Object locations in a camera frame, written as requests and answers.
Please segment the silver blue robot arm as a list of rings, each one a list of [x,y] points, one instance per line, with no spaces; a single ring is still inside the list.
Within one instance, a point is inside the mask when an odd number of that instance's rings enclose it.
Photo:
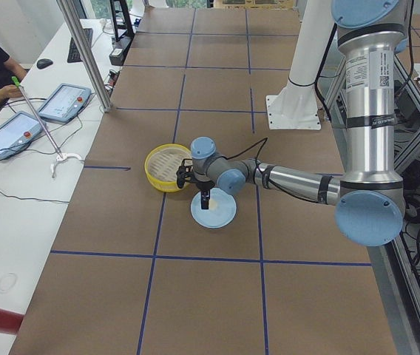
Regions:
[[[192,141],[189,175],[198,187],[191,204],[202,226],[220,228],[236,212],[234,196],[246,183],[311,203],[335,206],[339,230],[364,246],[381,246],[402,228],[403,181],[393,162],[394,57],[407,42],[411,1],[334,1],[338,48],[345,57],[348,164],[341,177],[263,163],[232,161],[211,138]]]

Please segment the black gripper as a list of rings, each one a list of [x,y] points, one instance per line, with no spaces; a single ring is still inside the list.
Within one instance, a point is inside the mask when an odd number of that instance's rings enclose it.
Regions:
[[[196,182],[197,188],[200,190],[200,208],[202,210],[209,209],[209,201],[210,201],[210,190],[213,188],[213,182],[211,180],[208,181],[197,181]]]

